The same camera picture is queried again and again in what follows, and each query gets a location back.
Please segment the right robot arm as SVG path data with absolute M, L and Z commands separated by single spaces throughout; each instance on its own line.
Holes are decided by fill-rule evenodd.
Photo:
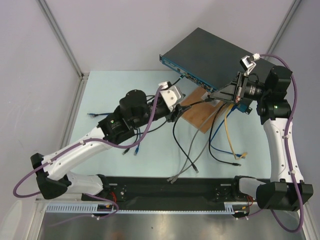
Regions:
M 211 97 L 237 105 L 243 99 L 257 102 L 257 114 L 267 137 L 271 176 L 264 183 L 249 176 L 236 176 L 230 195 L 236 201 L 251 196 L 258 207 L 268 210 L 298 211 L 313 195 L 311 184 L 306 184 L 296 159 L 292 138 L 293 108 L 285 99 L 292 82 L 292 71 L 284 66 L 273 66 L 263 83 L 252 82 L 244 72 Z

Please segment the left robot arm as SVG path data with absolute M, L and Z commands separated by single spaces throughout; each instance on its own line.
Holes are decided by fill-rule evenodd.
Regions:
M 176 86 L 158 91 L 153 102 L 147 102 L 143 91 L 131 90 L 119 101 L 113 113 L 78 141 L 52 154 L 34 154 L 30 159 L 42 196 L 52 200 L 68 193 L 107 199 L 110 185 L 106 176 L 81 175 L 71 170 L 102 151 L 123 149 L 122 143 L 132 138 L 137 128 L 149 129 L 153 121 L 161 118 L 170 121 L 183 98 L 184 94 Z

